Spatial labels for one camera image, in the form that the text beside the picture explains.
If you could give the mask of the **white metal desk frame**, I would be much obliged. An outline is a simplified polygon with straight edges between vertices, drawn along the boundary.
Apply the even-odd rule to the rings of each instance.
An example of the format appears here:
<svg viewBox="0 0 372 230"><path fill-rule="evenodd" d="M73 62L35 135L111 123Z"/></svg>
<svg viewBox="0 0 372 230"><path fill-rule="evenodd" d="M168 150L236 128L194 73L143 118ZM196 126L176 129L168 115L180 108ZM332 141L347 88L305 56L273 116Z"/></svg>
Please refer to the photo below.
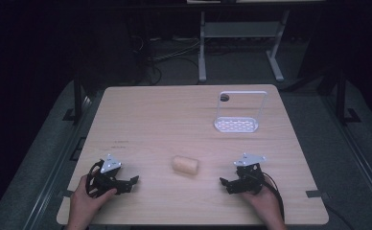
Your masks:
<svg viewBox="0 0 372 230"><path fill-rule="evenodd" d="M267 60L273 76L279 82L285 78L276 59L287 21L290 15L285 10L279 21L254 22L210 22L205 18L205 12L200 13L199 23L199 51L198 51L198 80L207 81L205 62L205 41L208 38L273 38L274 44L266 51Z"/></svg>

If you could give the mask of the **aluminium rail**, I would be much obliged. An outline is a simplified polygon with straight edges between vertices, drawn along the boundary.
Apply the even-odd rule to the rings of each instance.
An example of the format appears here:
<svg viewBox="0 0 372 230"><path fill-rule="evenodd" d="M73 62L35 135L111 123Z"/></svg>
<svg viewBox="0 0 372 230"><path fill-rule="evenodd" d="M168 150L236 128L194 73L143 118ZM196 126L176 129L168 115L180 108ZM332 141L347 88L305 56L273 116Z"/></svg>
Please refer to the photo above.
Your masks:
<svg viewBox="0 0 372 230"><path fill-rule="evenodd" d="M76 165L76 144L85 133L87 111L92 102L87 96L79 100L84 122L75 121L75 105L75 99L58 99L35 139L28 174L33 177L29 181L38 189L23 230L58 226L56 215L63 196L68 193L67 186Z"/></svg>
<svg viewBox="0 0 372 230"><path fill-rule="evenodd" d="M367 160L366 152L361 148L360 142L356 140L356 136L348 126L349 124L360 124L360 116L354 108L338 109L339 103L335 103L330 97L323 97L321 101L323 101L346 145L351 150L354 161L372 193L372 165Z"/></svg>

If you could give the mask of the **clear plastic tray stand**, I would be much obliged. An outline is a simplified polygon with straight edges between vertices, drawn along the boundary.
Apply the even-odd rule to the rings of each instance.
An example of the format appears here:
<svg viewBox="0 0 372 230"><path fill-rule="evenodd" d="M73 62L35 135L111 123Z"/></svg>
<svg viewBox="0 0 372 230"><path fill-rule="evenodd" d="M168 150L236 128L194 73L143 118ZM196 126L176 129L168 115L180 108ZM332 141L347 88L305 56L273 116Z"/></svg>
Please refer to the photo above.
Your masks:
<svg viewBox="0 0 372 230"><path fill-rule="evenodd" d="M262 90L221 91L214 127L222 133L254 133L266 101L267 92Z"/></svg>

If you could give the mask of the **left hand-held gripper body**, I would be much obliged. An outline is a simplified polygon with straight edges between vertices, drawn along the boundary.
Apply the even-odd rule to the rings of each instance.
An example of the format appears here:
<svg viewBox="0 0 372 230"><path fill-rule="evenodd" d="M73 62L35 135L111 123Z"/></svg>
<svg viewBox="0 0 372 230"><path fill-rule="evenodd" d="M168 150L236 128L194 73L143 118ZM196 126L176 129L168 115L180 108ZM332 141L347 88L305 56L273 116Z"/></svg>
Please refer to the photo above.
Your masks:
<svg viewBox="0 0 372 230"><path fill-rule="evenodd" d="M90 197L99 197L111 189L120 188L115 176L121 166L122 163L111 154L95 163L87 175L87 194Z"/></svg>

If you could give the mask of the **black metal post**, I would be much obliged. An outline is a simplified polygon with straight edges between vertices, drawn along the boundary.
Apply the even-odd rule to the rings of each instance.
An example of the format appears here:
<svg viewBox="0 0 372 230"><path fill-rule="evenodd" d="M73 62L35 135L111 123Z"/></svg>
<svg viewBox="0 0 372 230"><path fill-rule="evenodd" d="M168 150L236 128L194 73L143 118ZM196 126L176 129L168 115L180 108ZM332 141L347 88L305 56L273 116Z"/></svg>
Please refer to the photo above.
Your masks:
<svg viewBox="0 0 372 230"><path fill-rule="evenodd" d="M336 116L338 121L347 126L349 123L360 123L360 117L353 108L345 105L346 102L346 78L340 70L337 76Z"/></svg>
<svg viewBox="0 0 372 230"><path fill-rule="evenodd" d="M81 80L78 75L73 79L73 90L74 90L74 107L66 110L63 121L70 121L75 126L82 115L82 97L81 97Z"/></svg>

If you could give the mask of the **person's left hand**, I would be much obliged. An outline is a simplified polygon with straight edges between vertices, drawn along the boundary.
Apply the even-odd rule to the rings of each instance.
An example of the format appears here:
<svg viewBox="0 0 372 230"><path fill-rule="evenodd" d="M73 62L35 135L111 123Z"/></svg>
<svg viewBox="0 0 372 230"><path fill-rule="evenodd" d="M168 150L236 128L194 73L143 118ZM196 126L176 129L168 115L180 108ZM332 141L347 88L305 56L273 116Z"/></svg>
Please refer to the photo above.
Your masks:
<svg viewBox="0 0 372 230"><path fill-rule="evenodd" d="M116 194L116 190L111 189L99 197L90 197L85 189L86 179L86 175L81 177L77 189L70 196L70 211L66 230L85 230L102 206Z"/></svg>

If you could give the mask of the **person's right hand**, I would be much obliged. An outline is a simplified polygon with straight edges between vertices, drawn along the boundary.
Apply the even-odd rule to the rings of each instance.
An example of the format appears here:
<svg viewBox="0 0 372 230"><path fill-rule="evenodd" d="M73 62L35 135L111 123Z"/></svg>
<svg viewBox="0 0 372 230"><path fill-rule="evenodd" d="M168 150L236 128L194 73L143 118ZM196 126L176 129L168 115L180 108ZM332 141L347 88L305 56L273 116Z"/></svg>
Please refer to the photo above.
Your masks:
<svg viewBox="0 0 372 230"><path fill-rule="evenodd" d="M241 196L252 206L265 226L273 220L283 221L277 197L269 188L263 187L256 195L244 192Z"/></svg>

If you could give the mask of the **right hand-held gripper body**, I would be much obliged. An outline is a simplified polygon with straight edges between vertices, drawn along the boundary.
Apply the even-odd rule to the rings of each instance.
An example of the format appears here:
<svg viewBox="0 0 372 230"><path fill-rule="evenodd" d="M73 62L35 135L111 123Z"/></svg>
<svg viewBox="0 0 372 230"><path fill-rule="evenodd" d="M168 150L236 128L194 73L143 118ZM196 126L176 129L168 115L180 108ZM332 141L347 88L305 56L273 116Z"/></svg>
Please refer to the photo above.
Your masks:
<svg viewBox="0 0 372 230"><path fill-rule="evenodd" d="M240 182L235 186L244 187L244 192L258 194L263 187L265 179L260 164L267 159L264 156L244 153L243 156L234 162L236 174Z"/></svg>

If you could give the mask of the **beige bread roll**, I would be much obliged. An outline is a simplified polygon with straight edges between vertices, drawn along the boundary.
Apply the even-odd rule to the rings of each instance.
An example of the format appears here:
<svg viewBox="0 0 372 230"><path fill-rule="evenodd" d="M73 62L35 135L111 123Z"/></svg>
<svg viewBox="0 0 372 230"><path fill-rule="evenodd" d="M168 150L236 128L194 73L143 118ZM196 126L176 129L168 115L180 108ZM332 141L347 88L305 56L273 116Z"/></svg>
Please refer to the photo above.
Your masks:
<svg viewBox="0 0 372 230"><path fill-rule="evenodd" d="M175 156L172 160L172 167L176 172L195 175L198 173L198 161L194 158Z"/></svg>

